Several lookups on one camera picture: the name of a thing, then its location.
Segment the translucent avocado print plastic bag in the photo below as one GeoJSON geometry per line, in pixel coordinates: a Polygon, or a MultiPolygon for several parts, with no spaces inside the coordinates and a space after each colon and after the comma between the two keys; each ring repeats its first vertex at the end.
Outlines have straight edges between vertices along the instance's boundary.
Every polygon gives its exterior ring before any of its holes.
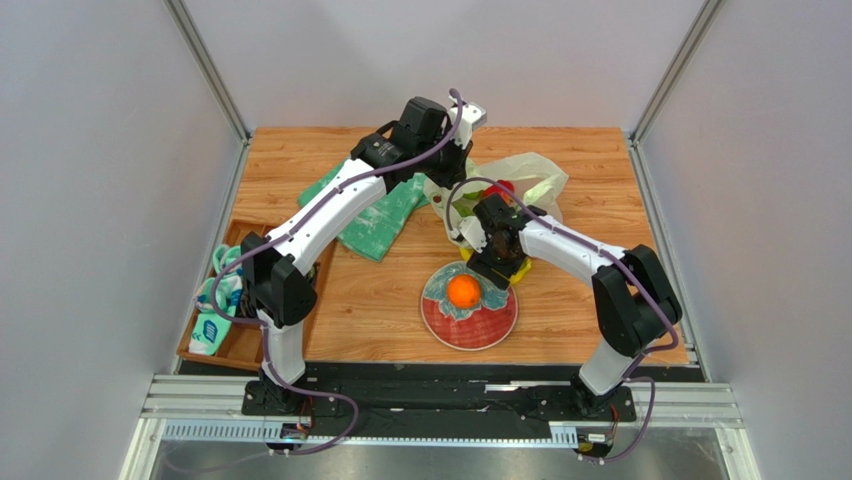
{"type": "MultiPolygon", "coordinates": [[[[548,215],[562,220],[558,197],[566,186],[569,175],[550,159],[534,152],[505,157],[485,164],[476,164],[471,159],[466,163],[467,177],[484,177],[491,180],[509,180],[514,184],[515,195],[524,204],[543,209],[548,215]]],[[[427,179],[423,193],[434,212],[445,225],[448,238],[455,245],[470,248],[460,235],[451,237],[452,230],[458,231],[464,217],[473,216],[473,208],[479,202],[461,199],[462,193],[485,190],[487,182],[471,182],[463,186],[451,202],[449,220],[446,219],[446,200],[451,189],[443,189],[427,179]]]]}

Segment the red fake apple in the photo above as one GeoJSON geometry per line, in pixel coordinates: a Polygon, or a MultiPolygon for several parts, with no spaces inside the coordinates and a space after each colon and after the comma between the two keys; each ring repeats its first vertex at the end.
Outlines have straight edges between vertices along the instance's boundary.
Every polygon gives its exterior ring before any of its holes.
{"type": "Polygon", "coordinates": [[[498,195],[505,202],[510,203],[513,202],[514,193],[515,187],[511,181],[497,180],[495,184],[492,184],[482,192],[482,198],[487,198],[492,195],[498,195]]]}

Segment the yellow fake banana bunch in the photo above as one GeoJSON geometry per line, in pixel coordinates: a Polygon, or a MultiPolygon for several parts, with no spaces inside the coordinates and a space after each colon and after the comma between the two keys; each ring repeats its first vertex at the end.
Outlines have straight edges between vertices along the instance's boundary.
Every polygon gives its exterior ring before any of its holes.
{"type": "Polygon", "coordinates": [[[494,266],[488,263],[486,256],[473,249],[460,248],[459,252],[469,269],[503,290],[521,282],[532,269],[532,260],[529,257],[524,257],[520,261],[510,261],[508,264],[494,266]]]}

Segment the orange fake orange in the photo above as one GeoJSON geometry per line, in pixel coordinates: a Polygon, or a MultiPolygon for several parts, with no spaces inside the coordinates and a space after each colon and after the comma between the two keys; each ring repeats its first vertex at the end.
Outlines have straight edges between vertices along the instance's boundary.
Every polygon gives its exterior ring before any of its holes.
{"type": "Polygon", "coordinates": [[[472,309],[480,303],[482,290],[475,277],[459,274],[447,282],[446,296],[454,307],[472,309]]]}

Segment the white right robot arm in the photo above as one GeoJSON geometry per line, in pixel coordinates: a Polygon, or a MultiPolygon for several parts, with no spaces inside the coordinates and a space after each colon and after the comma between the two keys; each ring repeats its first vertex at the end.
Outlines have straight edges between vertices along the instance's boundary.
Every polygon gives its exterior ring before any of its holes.
{"type": "Polygon", "coordinates": [[[585,283],[593,293],[601,341],[582,365],[575,385],[603,397],[657,350],[683,308],[656,252],[643,244],[613,246],[580,234],[535,206],[511,206],[493,193],[461,220],[454,239],[473,250],[468,267],[500,289],[528,259],[544,261],[585,283]]]}

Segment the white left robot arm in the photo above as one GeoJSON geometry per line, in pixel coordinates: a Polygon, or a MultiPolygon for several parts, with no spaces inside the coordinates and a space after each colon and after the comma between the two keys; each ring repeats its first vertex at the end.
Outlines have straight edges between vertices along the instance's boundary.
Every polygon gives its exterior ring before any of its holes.
{"type": "Polygon", "coordinates": [[[244,286],[260,322],[264,378],[289,388],[304,374],[304,321],[318,300],[310,275],[326,247],[360,213],[421,173],[442,188],[466,177],[472,136],[486,110],[414,97],[402,114],[363,137],[335,177],[266,236],[241,243],[244,286]]]}

